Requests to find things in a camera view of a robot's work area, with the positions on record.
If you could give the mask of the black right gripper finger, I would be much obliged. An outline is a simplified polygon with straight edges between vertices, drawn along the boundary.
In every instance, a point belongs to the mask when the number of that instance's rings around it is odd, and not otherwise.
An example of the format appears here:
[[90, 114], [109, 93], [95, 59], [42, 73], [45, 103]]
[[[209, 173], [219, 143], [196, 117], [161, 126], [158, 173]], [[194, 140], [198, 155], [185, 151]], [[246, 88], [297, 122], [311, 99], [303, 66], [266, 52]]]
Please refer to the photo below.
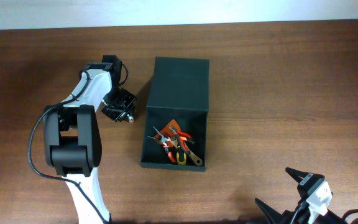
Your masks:
[[272, 207], [258, 198], [255, 198], [256, 205], [260, 208], [262, 213], [265, 215], [268, 224], [280, 224], [283, 221], [283, 215], [278, 213]]
[[306, 172], [296, 170], [290, 167], [286, 167], [285, 172], [298, 184], [306, 177]]

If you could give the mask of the orange socket bit rail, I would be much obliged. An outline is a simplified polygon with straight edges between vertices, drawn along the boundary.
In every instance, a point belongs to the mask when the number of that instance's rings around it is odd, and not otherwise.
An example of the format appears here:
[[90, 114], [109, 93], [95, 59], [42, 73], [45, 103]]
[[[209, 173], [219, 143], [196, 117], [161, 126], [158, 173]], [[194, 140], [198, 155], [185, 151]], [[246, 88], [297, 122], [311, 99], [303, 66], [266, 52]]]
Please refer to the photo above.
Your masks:
[[134, 117], [133, 116], [127, 116], [127, 121], [130, 122], [130, 123], [133, 123], [134, 122]]

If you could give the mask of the orange scraper with tan handle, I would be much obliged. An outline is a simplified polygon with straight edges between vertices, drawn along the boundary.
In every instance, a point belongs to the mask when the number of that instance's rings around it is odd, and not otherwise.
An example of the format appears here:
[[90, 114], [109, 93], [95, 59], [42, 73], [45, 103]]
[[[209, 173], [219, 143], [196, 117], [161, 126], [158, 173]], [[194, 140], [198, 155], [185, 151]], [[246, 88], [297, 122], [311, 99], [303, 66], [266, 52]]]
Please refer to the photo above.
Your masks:
[[194, 144], [193, 137], [182, 131], [173, 119], [160, 131], [157, 131], [157, 142], [163, 146], [169, 160], [177, 165], [187, 165], [189, 161], [196, 166], [202, 166], [203, 160], [198, 157], [187, 145]]

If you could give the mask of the black box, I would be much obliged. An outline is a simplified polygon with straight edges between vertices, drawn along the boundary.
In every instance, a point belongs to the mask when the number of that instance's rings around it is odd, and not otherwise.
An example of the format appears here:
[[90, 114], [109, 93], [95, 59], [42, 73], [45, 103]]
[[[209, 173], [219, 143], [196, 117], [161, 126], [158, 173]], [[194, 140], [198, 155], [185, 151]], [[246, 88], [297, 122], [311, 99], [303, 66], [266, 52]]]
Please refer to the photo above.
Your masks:
[[[208, 112], [209, 60], [156, 57], [146, 104], [141, 167], [204, 172]], [[193, 137], [195, 143], [189, 147], [203, 161], [202, 165], [195, 165], [191, 159], [185, 165], [174, 164], [163, 146], [152, 139], [157, 135], [156, 129], [162, 131], [173, 119]]]

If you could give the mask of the small red cutting pliers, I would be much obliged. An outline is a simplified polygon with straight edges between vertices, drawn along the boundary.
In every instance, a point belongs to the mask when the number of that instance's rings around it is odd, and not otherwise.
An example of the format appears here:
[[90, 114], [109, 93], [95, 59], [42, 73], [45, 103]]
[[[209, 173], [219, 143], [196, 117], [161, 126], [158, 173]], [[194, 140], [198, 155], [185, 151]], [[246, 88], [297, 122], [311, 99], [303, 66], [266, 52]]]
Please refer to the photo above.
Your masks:
[[183, 148], [184, 152], [189, 156], [190, 155], [190, 149], [186, 145], [186, 142], [194, 144], [195, 141], [194, 141], [193, 137], [190, 136], [188, 133], [185, 133], [183, 131], [178, 130], [173, 125], [170, 125], [170, 130], [173, 132], [177, 142], [179, 142], [181, 144], [181, 147]]

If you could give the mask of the yellow black ratchet screwdriver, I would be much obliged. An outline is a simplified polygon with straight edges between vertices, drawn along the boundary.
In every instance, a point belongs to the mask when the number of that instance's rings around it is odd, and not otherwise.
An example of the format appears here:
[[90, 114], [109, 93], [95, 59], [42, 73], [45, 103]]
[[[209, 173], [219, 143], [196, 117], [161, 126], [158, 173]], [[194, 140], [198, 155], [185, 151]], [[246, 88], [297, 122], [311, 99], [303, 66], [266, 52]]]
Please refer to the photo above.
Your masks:
[[177, 164], [186, 165], [186, 153], [179, 142], [177, 143]]

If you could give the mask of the orange black needle-nose pliers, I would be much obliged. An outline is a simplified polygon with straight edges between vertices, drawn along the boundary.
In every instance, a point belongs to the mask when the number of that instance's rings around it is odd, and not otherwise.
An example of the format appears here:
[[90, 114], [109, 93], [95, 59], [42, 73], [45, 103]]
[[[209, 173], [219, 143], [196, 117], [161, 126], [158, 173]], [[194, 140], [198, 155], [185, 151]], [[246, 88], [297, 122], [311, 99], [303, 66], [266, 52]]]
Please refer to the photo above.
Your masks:
[[170, 146], [168, 145], [168, 143], [171, 141], [170, 138], [166, 138], [157, 128], [153, 127], [155, 132], [157, 133], [157, 137], [156, 136], [149, 136], [149, 138], [153, 139], [156, 143], [160, 144], [166, 155], [168, 156], [169, 160], [176, 164], [177, 160], [174, 158], [172, 151], [170, 150]]

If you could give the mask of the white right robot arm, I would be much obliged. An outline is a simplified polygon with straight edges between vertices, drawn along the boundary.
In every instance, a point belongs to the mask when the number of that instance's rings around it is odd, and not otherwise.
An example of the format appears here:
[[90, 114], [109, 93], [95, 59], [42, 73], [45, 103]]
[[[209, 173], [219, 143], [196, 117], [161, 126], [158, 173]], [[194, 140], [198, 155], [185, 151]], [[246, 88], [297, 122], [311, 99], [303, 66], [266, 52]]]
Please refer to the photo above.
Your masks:
[[307, 172], [295, 172], [290, 176], [298, 183], [300, 195], [300, 201], [293, 211], [278, 213], [263, 201], [255, 199], [268, 223], [358, 223], [358, 208], [347, 211], [341, 217], [328, 209], [333, 193], [325, 176]]

